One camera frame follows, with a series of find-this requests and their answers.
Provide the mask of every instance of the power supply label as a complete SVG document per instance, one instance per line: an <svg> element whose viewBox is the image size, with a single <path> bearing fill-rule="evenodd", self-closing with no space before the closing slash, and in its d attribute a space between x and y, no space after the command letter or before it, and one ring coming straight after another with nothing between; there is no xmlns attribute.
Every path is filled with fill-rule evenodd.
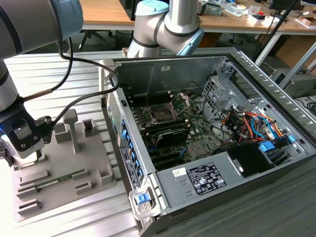
<svg viewBox="0 0 316 237"><path fill-rule="evenodd" d="M133 167L133 162L129 157L127 148L121 148L120 153L122 154L122 158L128 173L129 180L131 185L133 186L133 190L138 189L140 187L137 176L135 174L135 169Z"/></svg>
<svg viewBox="0 0 316 237"><path fill-rule="evenodd" d="M213 162L187 170L197 194L204 195L226 186L226 183Z"/></svg>

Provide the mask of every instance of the motherboard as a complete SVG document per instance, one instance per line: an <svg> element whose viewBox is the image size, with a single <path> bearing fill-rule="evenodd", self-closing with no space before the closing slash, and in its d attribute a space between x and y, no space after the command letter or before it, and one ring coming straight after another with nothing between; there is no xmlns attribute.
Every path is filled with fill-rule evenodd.
<svg viewBox="0 0 316 237"><path fill-rule="evenodd" d="M166 103L132 107L157 170L210 156L222 145L188 94L169 94L169 98Z"/></svg>

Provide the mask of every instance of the green circuit board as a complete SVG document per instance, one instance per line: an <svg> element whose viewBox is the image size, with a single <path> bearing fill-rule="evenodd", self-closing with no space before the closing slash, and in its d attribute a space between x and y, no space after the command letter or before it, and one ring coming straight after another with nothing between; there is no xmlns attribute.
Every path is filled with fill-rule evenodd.
<svg viewBox="0 0 316 237"><path fill-rule="evenodd" d="M148 153L157 170L210 156L221 146L221 141L210 129L208 121L199 113L197 104L190 98L186 98L187 101L181 96L177 96L171 102L172 105L164 103L132 108L132 113L141 133L146 126L155 127L159 124L161 127L168 121L188 121L186 123L186 129L188 130L186 138L179 142L174 141L174 144L168 146L157 147L154 139L149 139L148 134L142 133ZM168 131L171 131L171 129L166 129L160 133Z"/></svg>

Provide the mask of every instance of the blue cable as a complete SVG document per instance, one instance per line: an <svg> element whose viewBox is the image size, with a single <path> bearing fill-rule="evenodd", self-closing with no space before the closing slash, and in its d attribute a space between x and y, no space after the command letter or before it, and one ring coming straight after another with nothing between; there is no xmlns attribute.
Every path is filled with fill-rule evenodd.
<svg viewBox="0 0 316 237"><path fill-rule="evenodd" d="M265 137L264 137L261 133L258 133L258 132L255 130L255 128L254 128L253 123L254 123L255 118L261 118L262 120L264 120L264 121L268 124L269 129L270 129L272 135L273 135L275 138L278 138L278 137L279 137L278 134L273 130L273 128L271 127L271 124L269 123L269 121L268 121L266 118L261 117L261 116L256 116L256 117L254 117L254 118L252 119L252 121L251 121L251 128L252 128L253 132L256 133L257 135L259 135L260 137L262 137L264 141L266 140Z"/></svg>

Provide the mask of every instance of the metal workbench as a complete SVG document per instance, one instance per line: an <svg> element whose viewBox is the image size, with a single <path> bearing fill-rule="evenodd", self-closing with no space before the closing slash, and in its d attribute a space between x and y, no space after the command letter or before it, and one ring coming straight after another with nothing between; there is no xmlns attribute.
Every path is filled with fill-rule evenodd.
<svg viewBox="0 0 316 237"><path fill-rule="evenodd" d="M221 48L221 52L232 51ZM208 53L198 50L198 54ZM79 53L95 61L122 58L120 52ZM57 54L22 55L6 61L22 96L50 88L63 77L68 63ZM35 118L52 117L66 104L98 90L98 69L74 63L68 81L56 92L28 102ZM0 160L0 223L3 236L139 236L98 98L75 106L79 120L93 118L101 131L118 184L89 197L74 201L36 217L16 223L12 213L12 188L9 168ZM219 206L158 236L245 237L316 236L316 159L304 164L277 182L262 187L235 201Z"/></svg>
<svg viewBox="0 0 316 237"><path fill-rule="evenodd" d="M99 62L120 52L79 53L78 57ZM50 88L63 78L68 62L58 54L26 54L6 60L7 67L21 96ZM67 82L55 93L26 103L34 118L55 117L71 101L81 95L98 91L98 68L74 62ZM79 121L94 119L111 160L118 183L107 190L71 202L22 222L15 222L12 212L12 185L9 167L0 160L0 226L3 236L139 236L127 193L98 98L91 98L74 106Z"/></svg>

